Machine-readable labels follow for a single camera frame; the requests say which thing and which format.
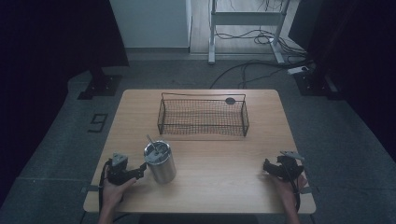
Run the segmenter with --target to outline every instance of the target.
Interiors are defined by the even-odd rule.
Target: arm
[[[285,182],[276,176],[271,175],[271,178],[276,185],[276,192],[282,201],[283,209],[285,210],[287,224],[300,224],[297,210],[295,208],[296,199],[293,194],[293,188],[289,182]],[[296,181],[298,188],[302,189],[307,183],[307,180],[300,175]]]
[[[136,178],[132,178],[122,185],[113,185],[107,180],[107,171],[108,169],[106,168],[103,189],[103,207],[99,216],[98,224],[113,223],[116,206],[119,204],[122,194],[136,182]]]

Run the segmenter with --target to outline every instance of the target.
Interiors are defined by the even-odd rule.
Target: white wall
[[[188,48],[191,0],[110,0],[125,48]]]

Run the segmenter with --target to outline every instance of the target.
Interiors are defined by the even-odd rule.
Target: metal cup
[[[167,142],[156,141],[145,148],[145,161],[159,184],[171,182],[176,176],[172,151]]]

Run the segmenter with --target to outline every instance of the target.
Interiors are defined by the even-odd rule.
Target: wooden table
[[[249,129],[246,137],[196,139],[159,135],[157,118],[161,93],[246,95]],[[262,173],[264,159],[281,150],[296,151],[277,91],[273,90],[128,90],[125,91],[99,160],[92,185],[97,186],[103,165],[114,152],[128,156],[128,170],[144,162],[149,134],[169,142],[177,169],[166,185],[145,176],[125,194],[118,211],[129,213],[283,213],[271,179]],[[316,210],[312,194],[301,196],[300,213]],[[84,203],[98,212],[98,193],[89,191]]]

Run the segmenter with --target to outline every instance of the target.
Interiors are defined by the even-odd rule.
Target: metal wire basket
[[[160,134],[217,133],[246,136],[245,94],[162,93]]]

